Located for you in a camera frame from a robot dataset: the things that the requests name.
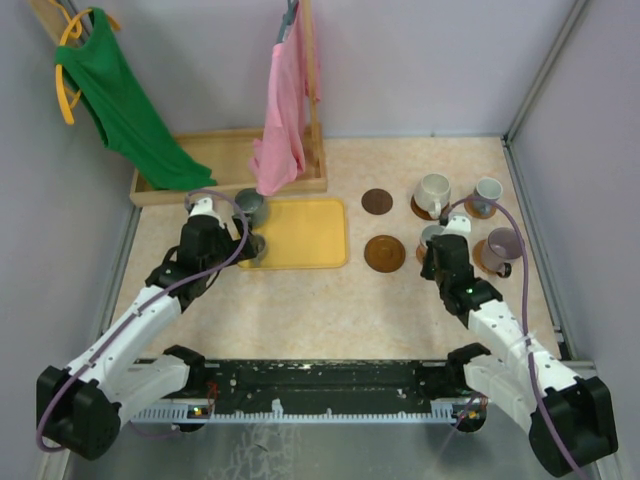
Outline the cork woven coaster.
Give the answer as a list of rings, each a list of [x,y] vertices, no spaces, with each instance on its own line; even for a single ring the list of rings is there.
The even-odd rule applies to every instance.
[[[475,244],[472,256],[476,265],[488,274],[496,274],[502,265],[502,259],[490,248],[487,240]]]

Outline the pink lettered mug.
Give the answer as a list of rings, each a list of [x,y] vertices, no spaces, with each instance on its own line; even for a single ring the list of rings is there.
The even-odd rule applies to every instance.
[[[422,254],[425,254],[427,251],[427,242],[430,241],[434,236],[440,235],[444,230],[444,227],[441,225],[428,225],[425,227],[419,238],[419,251]]]

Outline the light wooden coaster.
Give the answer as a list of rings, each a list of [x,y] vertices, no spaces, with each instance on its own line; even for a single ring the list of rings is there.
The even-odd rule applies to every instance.
[[[481,220],[490,219],[497,211],[497,208],[491,203],[486,203],[483,200],[480,202],[474,201],[473,195],[465,198],[464,208],[471,217]]]
[[[419,245],[416,248],[416,258],[421,265],[424,264],[426,253],[427,253],[427,248],[425,246]]]

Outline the purple glass cup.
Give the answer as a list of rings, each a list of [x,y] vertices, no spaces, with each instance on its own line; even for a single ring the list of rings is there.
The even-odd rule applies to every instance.
[[[509,278],[514,264],[522,257],[520,237],[511,228],[494,229],[485,240],[480,260],[483,267],[500,278]]]

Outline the brown ridged wooden coaster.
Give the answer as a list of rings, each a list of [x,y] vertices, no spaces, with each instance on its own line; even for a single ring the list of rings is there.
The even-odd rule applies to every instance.
[[[406,250],[396,237],[377,235],[366,243],[364,259],[371,269],[380,273],[392,273],[403,266]]]

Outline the dark teal mug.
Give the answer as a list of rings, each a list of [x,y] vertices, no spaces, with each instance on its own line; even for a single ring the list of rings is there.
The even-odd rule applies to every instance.
[[[269,217],[269,204],[267,199],[259,194],[255,188],[240,190],[234,200],[250,221],[253,228],[258,228],[267,221]]]

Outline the large white mug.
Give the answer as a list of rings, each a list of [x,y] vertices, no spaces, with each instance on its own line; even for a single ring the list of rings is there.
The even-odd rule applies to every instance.
[[[450,201],[451,184],[449,179],[440,173],[425,175],[416,185],[413,195],[422,209],[429,210],[433,216],[440,213],[439,206],[431,206],[430,203],[437,199],[439,202]]]

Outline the grey blue mug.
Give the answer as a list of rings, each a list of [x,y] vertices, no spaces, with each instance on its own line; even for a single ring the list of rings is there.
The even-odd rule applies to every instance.
[[[497,203],[503,194],[503,186],[501,182],[495,178],[483,177],[474,188],[474,197],[476,202],[483,200],[486,203]]]

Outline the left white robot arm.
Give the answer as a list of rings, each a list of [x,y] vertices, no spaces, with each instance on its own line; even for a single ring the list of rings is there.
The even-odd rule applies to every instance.
[[[123,426],[161,398],[194,397],[208,384],[203,355],[167,348],[136,366],[141,351],[215,283],[229,266],[255,258],[252,223],[233,222],[239,238],[214,214],[196,214],[179,243],[150,273],[131,306],[85,352],[63,368],[47,367],[36,381],[36,444],[46,453],[72,451],[88,460],[104,455]]]

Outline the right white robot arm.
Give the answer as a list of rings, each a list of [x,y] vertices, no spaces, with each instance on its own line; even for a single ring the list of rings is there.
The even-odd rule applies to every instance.
[[[422,277],[436,283],[447,312],[480,339],[450,354],[448,387],[495,403],[527,434],[535,457],[556,478],[616,453],[606,384],[582,377],[524,331],[500,292],[475,275],[464,237],[436,235],[426,245]]]

